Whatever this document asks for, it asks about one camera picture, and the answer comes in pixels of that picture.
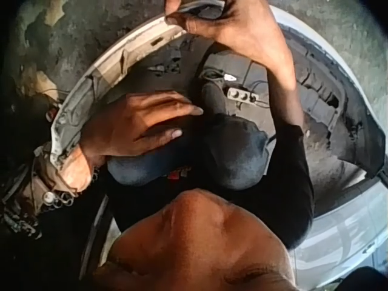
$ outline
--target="dark blue pants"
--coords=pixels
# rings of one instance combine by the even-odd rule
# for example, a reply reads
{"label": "dark blue pants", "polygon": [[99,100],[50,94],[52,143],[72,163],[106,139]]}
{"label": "dark blue pants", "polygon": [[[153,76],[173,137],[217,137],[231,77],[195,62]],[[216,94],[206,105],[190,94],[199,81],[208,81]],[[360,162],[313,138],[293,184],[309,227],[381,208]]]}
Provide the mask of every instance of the dark blue pants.
{"label": "dark blue pants", "polygon": [[127,186],[143,186],[181,166],[200,163],[213,181],[244,190],[263,177],[268,162],[267,134],[237,116],[218,114],[199,134],[182,137],[137,157],[113,157],[108,170]]}

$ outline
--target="person's left hand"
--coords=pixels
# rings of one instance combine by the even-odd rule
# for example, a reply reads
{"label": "person's left hand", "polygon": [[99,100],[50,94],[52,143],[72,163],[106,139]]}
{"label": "person's left hand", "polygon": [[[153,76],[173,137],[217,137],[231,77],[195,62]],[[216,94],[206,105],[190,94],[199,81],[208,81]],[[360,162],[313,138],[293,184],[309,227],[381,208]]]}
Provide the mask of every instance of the person's left hand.
{"label": "person's left hand", "polygon": [[179,128],[145,135],[152,126],[203,110],[176,92],[127,95],[92,118],[82,130],[80,145],[85,156],[138,156],[182,135]]}

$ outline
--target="leg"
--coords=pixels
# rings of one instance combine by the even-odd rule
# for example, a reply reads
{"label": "leg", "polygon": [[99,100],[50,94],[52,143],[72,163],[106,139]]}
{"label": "leg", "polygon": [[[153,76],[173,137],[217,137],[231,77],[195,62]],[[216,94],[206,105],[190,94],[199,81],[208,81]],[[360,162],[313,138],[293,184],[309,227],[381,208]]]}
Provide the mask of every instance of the leg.
{"label": "leg", "polygon": [[244,190],[259,183],[268,161],[267,134],[244,118],[217,114],[201,145],[202,163],[219,186]]}
{"label": "leg", "polygon": [[143,186],[172,170],[187,164],[188,133],[145,155],[136,157],[112,157],[108,171],[122,185]]}

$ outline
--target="person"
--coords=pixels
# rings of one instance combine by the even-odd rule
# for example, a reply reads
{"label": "person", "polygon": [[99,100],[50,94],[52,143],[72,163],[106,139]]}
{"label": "person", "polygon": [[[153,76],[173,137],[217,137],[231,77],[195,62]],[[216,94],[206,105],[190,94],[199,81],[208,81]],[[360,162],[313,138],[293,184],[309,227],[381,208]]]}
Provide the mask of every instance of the person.
{"label": "person", "polygon": [[[267,69],[276,146],[263,175],[266,134],[228,116],[212,82],[203,84],[203,108],[176,92],[109,104],[83,128],[60,173],[82,191],[93,169],[107,163],[111,204],[122,210],[115,218],[122,230],[128,227],[96,270],[95,287],[296,290],[288,251],[306,237],[314,197],[292,54],[266,0],[226,0],[216,20],[179,13],[180,3],[166,0],[168,24]],[[179,127],[150,131],[180,116],[204,118],[206,126],[194,137]],[[186,139],[195,144],[184,150]],[[195,158],[184,186],[160,178],[185,156]]]}

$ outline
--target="white car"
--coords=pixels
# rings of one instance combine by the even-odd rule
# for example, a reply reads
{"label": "white car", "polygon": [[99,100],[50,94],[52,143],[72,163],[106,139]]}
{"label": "white car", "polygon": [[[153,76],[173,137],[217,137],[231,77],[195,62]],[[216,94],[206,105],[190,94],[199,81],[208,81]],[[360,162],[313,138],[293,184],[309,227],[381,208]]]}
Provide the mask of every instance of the white car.
{"label": "white car", "polygon": [[[199,0],[181,10],[204,16],[209,9],[221,11],[222,5],[222,1]],[[305,111],[327,126],[338,157],[366,173],[337,193],[336,199],[316,207],[308,237],[290,254],[298,287],[311,290],[353,270],[388,239],[386,137],[355,75],[335,49],[299,19],[275,7],[272,11],[294,55],[326,74],[328,82],[339,84],[327,96],[324,96],[327,92],[317,89],[314,104],[302,99]],[[127,75],[132,65],[185,33],[180,27],[167,25],[164,17],[159,16],[106,50],[79,79],[56,115],[51,128],[52,164],[62,165],[79,141],[80,130],[95,106]],[[308,76],[304,82],[299,79],[301,85],[308,81]],[[338,135],[343,135],[342,143],[335,142]],[[114,220],[109,231],[101,227],[104,220],[112,220],[106,207],[105,199],[90,231],[80,277],[96,266],[96,254],[101,254],[99,263],[103,263],[110,243],[101,249],[101,242],[119,235]]]}

